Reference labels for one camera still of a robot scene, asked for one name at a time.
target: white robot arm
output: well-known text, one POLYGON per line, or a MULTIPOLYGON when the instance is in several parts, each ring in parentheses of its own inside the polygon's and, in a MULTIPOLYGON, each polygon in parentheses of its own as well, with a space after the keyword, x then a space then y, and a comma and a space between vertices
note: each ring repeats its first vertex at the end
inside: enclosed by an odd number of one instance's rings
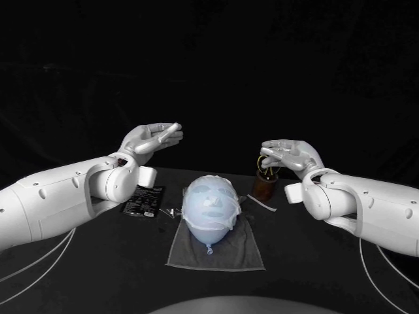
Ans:
POLYGON ((35 173, 0 190, 0 251, 71 231, 125 202, 137 185, 151 187, 156 170, 141 165, 153 151, 182 140, 180 128, 140 126, 118 152, 35 173))
POLYGON ((303 202, 317 220, 347 230, 388 250, 419 257, 419 189, 343 175, 324 168, 316 150, 303 141, 264 142, 264 167, 291 165, 301 183, 285 186, 290 203, 303 202))

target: balloon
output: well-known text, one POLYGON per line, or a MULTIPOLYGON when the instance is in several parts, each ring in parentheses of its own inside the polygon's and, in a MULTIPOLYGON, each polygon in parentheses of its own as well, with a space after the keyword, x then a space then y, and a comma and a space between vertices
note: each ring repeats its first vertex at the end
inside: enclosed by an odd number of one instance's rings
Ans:
POLYGON ((239 213, 238 194, 231 181, 216 175, 197 178, 185 194, 183 219, 193 236, 206 244, 208 254, 213 252, 210 245, 234 229, 239 213))

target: gray towel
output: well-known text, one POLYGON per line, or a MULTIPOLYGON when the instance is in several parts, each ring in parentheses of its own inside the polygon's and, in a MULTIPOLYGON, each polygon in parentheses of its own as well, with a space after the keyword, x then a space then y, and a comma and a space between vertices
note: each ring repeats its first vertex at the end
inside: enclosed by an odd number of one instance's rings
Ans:
POLYGON ((252 229, 244 213, 238 216, 234 230, 212 245, 212 249, 213 254, 208 255, 206 245, 195 238, 182 219, 172 244, 167 266, 189 270, 265 270, 252 229))

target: white cable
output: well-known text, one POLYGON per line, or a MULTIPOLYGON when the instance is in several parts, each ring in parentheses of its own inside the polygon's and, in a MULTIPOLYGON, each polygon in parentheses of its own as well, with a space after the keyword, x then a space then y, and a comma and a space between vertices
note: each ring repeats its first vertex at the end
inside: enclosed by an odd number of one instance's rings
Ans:
POLYGON ((265 206, 249 194, 246 195, 264 208, 267 208, 270 211, 275 211, 277 208, 271 208, 270 206, 265 206))
POLYGON ((368 272, 368 269, 366 269, 366 264, 365 264, 365 260, 363 260, 363 251, 362 251, 362 238, 359 238, 359 242, 360 242, 360 258, 362 258, 362 263, 363 263, 363 268, 365 268, 365 272, 366 272, 366 275, 368 275, 368 278, 369 278, 369 281, 372 282, 372 285, 375 286, 378 292, 380 293, 380 296, 388 300, 388 303, 404 313, 404 314, 409 314, 404 309, 401 309, 398 307, 398 305, 386 298, 386 296, 383 295, 383 293, 380 292, 373 280, 372 280, 372 277, 369 276, 369 272, 368 272))
POLYGON ((30 287, 38 283, 38 281, 46 276, 48 272, 52 270, 53 266, 56 265, 56 262, 59 261, 62 255, 63 255, 63 253, 65 253, 65 250, 66 250, 66 248, 68 248, 68 245, 71 244, 72 236, 75 235, 75 228, 71 230, 69 234, 71 234, 71 238, 69 238, 69 241, 68 241, 66 246, 65 246, 65 248, 63 248, 63 251, 62 251, 59 257, 56 258, 56 261, 53 262, 52 266, 49 267, 48 271, 42 274, 42 277, 39 277, 39 279, 38 279, 12 298, 9 298, 9 299, 6 299, 3 302, 0 302, 0 305, 1 305, 3 303, 7 303, 7 302, 9 302, 12 299, 14 299, 22 293, 25 293, 25 292, 30 289, 30 287))
POLYGON ((1 281, 6 281, 9 278, 16 276, 19 273, 22 273, 25 270, 27 270, 33 265, 36 265, 50 254, 52 252, 61 247, 63 244, 65 240, 69 238, 69 236, 74 234, 75 228, 69 231, 68 236, 63 238, 62 242, 56 245, 56 247, 52 249, 52 251, 36 261, 33 262, 29 266, 26 266, 22 270, 17 270, 12 275, 6 276, 4 278, 0 279, 1 281))
POLYGON ((405 274, 398 270, 398 268, 395 267, 395 265, 392 264, 392 262, 389 261, 389 259, 386 258, 385 254, 383 254, 383 251, 379 247, 379 245, 376 245, 380 253, 382 253, 382 256, 385 258, 385 260, 388 261, 388 263, 391 264, 391 267, 396 270, 398 274, 405 278, 405 280, 419 289, 419 286, 405 277, 405 274))

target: brown bottle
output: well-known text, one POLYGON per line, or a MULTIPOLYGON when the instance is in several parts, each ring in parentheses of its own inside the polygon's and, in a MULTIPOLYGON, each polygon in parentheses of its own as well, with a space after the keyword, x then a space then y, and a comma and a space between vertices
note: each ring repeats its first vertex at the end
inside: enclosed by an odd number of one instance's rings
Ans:
POLYGON ((278 175, 265 175, 259 170, 257 170, 257 179, 254 184, 254 197, 258 201, 268 201, 274 194, 275 183, 278 181, 278 175))

